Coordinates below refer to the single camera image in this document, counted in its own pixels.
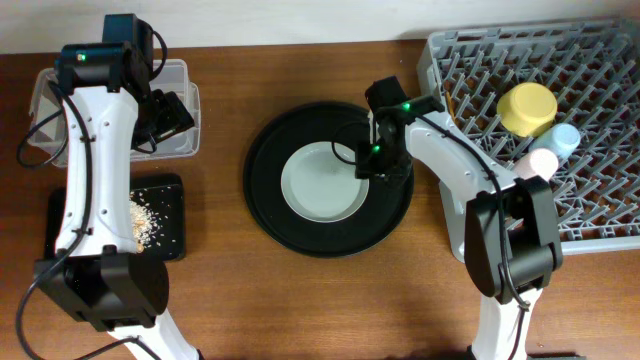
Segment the grey plate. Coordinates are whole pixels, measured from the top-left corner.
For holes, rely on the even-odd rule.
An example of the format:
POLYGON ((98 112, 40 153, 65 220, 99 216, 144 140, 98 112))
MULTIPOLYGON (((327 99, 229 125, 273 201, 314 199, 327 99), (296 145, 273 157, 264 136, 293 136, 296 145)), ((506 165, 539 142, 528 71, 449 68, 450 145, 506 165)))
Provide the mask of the grey plate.
POLYGON ((369 181, 355 177, 355 152, 329 141, 307 144, 286 161, 282 195, 291 210, 316 223, 333 223, 354 215, 369 193, 369 181))

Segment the wooden chopstick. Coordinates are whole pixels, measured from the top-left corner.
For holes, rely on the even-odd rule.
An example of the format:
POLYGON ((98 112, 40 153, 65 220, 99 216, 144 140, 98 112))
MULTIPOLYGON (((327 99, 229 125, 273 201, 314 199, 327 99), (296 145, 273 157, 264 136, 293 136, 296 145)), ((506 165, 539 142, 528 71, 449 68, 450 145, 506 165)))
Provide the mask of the wooden chopstick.
POLYGON ((452 121, 455 123, 456 122, 455 106, 454 106, 453 99, 448 91, 445 91, 445 99, 448 107, 448 112, 451 116, 452 121))

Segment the food scraps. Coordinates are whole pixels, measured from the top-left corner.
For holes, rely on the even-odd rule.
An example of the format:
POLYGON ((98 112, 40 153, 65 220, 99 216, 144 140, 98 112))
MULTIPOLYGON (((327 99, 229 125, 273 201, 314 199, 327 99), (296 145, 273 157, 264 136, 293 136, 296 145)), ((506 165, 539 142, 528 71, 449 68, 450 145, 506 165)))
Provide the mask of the food scraps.
POLYGON ((170 234, 170 219, 151 208, 142 192, 129 193, 129 212, 132 233, 137 244, 137 252, 143 253, 147 249, 162 247, 165 243, 174 245, 177 240, 170 234))

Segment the yellow bowl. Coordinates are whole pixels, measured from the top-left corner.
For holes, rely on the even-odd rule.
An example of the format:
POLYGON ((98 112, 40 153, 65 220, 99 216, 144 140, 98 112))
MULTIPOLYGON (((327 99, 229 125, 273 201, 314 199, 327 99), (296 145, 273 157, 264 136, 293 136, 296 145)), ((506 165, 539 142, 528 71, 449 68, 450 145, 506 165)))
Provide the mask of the yellow bowl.
POLYGON ((505 93, 498 101, 496 114, 502 126, 518 137, 538 137, 555 119, 558 103, 545 86, 525 82, 505 93))

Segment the pink cup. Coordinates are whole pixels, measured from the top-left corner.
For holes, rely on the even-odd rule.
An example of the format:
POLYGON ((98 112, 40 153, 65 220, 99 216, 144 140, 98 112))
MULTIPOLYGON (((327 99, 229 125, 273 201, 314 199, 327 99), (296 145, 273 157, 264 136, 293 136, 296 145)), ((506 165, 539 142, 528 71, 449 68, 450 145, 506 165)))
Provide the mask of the pink cup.
POLYGON ((518 160, 512 171, 523 179, 536 176, 549 181, 559 168, 556 155, 546 148, 537 148, 518 160))

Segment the blue cup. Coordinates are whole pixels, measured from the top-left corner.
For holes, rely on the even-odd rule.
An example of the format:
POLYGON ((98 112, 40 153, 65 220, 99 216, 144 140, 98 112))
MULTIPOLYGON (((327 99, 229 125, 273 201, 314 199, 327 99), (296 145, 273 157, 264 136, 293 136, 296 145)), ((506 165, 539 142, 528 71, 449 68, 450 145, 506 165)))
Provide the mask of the blue cup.
POLYGON ((565 160, 578 148, 580 143, 581 134, 579 130, 571 124, 561 123, 537 137, 529 146, 529 150, 548 149, 559 160, 565 160))

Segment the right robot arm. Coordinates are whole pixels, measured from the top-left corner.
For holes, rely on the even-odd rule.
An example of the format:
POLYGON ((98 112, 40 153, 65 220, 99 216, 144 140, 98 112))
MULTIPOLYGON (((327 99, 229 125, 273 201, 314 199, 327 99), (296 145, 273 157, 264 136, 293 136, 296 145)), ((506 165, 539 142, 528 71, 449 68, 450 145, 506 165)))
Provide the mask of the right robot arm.
POLYGON ((550 178, 555 163, 533 174, 508 170, 457 128, 440 100, 408 97, 396 77, 365 92, 368 140, 356 148, 355 175, 400 185, 415 160, 448 187, 465 210, 463 257, 481 294, 472 359, 525 359, 532 312, 563 264, 550 178))

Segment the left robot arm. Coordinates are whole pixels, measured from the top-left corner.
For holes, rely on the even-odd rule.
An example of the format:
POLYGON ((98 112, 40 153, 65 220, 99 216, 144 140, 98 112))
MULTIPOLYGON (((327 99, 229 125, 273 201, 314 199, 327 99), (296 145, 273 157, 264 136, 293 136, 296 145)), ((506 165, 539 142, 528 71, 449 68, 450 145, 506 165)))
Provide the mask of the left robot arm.
POLYGON ((195 124, 176 94, 151 86, 160 40, 137 16, 110 14, 100 42, 67 45, 57 58, 50 87, 67 126, 66 198, 32 288, 139 359, 197 359, 168 309, 166 265, 139 251, 130 217, 131 152, 195 124))

